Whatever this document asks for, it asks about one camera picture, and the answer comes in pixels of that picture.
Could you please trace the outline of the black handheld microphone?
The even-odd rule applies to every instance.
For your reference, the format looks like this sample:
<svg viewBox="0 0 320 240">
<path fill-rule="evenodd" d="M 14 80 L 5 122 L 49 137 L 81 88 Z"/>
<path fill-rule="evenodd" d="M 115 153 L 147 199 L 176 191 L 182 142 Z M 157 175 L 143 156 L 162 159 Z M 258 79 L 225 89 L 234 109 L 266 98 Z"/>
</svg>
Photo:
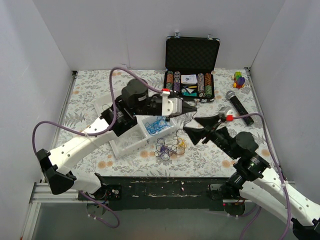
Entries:
<svg viewBox="0 0 320 240">
<path fill-rule="evenodd" d="M 236 96 L 235 92 L 230 90 L 226 93 L 226 98 L 231 102 L 233 107 L 236 109 L 237 113 L 240 116 L 248 115 L 248 111 L 245 109 L 245 107 L 242 105 L 238 97 Z M 251 116 L 247 116 L 243 118 L 243 121 L 247 126 L 253 125 L 255 122 Z"/>
</svg>

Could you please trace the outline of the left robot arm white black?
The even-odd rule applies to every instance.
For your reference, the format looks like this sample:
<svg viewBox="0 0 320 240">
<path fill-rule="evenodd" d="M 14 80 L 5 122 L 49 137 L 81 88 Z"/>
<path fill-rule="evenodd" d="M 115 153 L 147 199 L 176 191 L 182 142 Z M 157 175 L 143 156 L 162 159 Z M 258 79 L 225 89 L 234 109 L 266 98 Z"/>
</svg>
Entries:
<svg viewBox="0 0 320 240">
<path fill-rule="evenodd" d="M 163 89 L 149 96 L 149 90 L 146 81 L 130 80 L 120 96 L 111 97 L 112 106 L 80 135 L 52 150 L 40 149 L 36 153 L 52 194 L 60 195 L 72 189 L 85 191 L 95 200 L 103 199 L 107 193 L 103 177 L 73 169 L 81 159 L 136 126 L 137 116 L 164 116 L 168 120 L 197 110 L 182 100 L 176 91 Z"/>
</svg>

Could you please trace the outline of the colourful toy block train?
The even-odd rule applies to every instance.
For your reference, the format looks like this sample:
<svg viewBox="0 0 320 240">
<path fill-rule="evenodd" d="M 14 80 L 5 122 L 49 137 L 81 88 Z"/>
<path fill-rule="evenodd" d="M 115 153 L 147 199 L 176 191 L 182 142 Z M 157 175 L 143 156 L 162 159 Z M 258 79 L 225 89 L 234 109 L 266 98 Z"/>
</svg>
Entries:
<svg viewBox="0 0 320 240">
<path fill-rule="evenodd" d="M 241 89 L 245 85 L 245 78 L 242 76 L 240 71 L 236 71 L 231 77 L 233 80 L 233 88 Z"/>
</svg>

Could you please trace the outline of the black metal base plate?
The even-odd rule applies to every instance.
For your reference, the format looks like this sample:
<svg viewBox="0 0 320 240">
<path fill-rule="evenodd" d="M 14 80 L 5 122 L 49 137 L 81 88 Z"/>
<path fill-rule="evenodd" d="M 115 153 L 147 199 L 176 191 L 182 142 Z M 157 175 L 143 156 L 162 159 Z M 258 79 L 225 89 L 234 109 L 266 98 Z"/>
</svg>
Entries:
<svg viewBox="0 0 320 240">
<path fill-rule="evenodd" d="M 225 188 L 226 177 L 120 177 L 99 176 L 102 187 L 93 198 L 114 211 L 208 209 L 222 211 L 245 200 Z"/>
</svg>

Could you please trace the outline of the black poker chip case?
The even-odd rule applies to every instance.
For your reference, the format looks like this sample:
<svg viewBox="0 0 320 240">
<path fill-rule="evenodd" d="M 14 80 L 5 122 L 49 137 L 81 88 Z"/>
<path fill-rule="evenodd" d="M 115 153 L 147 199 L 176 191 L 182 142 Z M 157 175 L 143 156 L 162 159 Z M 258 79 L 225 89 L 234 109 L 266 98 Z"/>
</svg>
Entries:
<svg viewBox="0 0 320 240">
<path fill-rule="evenodd" d="M 165 42 L 163 88 L 177 92 L 185 101 L 215 100 L 213 70 L 221 41 L 212 37 L 186 37 L 176 33 Z"/>
</svg>

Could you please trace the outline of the floral patterned table mat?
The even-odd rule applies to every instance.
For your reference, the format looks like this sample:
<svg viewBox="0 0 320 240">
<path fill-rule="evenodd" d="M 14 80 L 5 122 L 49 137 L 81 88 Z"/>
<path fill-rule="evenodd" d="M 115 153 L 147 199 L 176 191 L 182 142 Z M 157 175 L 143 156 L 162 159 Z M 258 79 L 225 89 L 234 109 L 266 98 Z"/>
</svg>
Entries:
<svg viewBox="0 0 320 240">
<path fill-rule="evenodd" d="M 232 89 L 232 75 L 241 72 L 245 78 L 244 87 L 235 89 L 235 94 L 249 113 L 258 112 L 255 94 L 251 88 L 245 69 L 219 69 L 213 73 L 214 101 L 212 103 L 197 103 L 198 111 L 195 117 L 213 116 L 224 106 L 233 108 L 226 99 L 226 93 Z M 160 89 L 164 83 L 165 70 L 133 70 L 137 76 L 146 80 L 149 85 Z M 96 120 L 98 113 L 94 103 L 99 97 L 110 93 L 109 70 L 79 70 L 74 87 L 71 91 L 63 124 L 76 131 L 83 131 Z M 121 90 L 132 79 L 123 71 L 112 74 L 113 89 Z M 234 137 L 244 131 L 252 133 L 258 144 L 257 153 L 274 167 L 262 127 L 260 117 L 254 116 L 254 124 L 246 126 L 242 119 L 228 122 L 225 126 Z M 155 156 L 156 143 L 135 150 L 133 154 L 116 158 L 109 143 L 106 143 L 81 159 L 74 167 L 88 175 L 94 172 L 103 176 L 136 176 L 136 177 L 229 177 L 235 172 L 235 160 L 230 158 L 211 141 L 207 144 L 199 142 L 192 144 L 188 136 L 180 129 L 177 136 L 167 135 L 165 144 L 176 145 L 176 140 L 182 141 L 185 150 L 179 149 L 179 154 L 173 154 L 164 160 Z"/>
</svg>

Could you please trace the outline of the white plastic compartment tray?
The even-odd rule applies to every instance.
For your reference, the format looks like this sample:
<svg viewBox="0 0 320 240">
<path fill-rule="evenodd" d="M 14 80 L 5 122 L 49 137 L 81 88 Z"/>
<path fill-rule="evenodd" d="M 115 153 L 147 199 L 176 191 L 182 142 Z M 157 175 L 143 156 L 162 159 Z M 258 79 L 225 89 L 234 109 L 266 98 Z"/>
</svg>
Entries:
<svg viewBox="0 0 320 240">
<path fill-rule="evenodd" d="M 160 116 L 134 116 L 129 114 L 120 101 L 120 94 L 120 91 L 115 92 L 116 122 L 111 130 L 98 137 L 99 141 L 97 142 L 99 147 L 109 143 L 117 159 L 130 155 L 139 148 L 155 142 L 157 138 L 163 138 L 178 129 L 174 119 L 166 121 L 165 117 Z M 150 134 L 147 128 L 156 122 L 163 128 L 158 129 L 156 134 Z"/>
</svg>

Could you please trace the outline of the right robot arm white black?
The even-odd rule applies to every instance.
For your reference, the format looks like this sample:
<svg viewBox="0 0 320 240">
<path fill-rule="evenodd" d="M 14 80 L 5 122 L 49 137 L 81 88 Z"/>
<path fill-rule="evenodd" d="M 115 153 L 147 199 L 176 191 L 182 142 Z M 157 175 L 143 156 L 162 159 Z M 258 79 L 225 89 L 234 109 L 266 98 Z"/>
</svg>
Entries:
<svg viewBox="0 0 320 240">
<path fill-rule="evenodd" d="M 213 142 L 236 160 L 235 173 L 220 187 L 232 199 L 248 199 L 286 223 L 299 240 L 320 238 L 320 206 L 290 184 L 264 158 L 257 154 L 258 144 L 250 132 L 230 136 L 220 125 L 231 122 L 232 115 L 196 117 L 202 128 L 183 127 L 194 145 Z"/>
</svg>

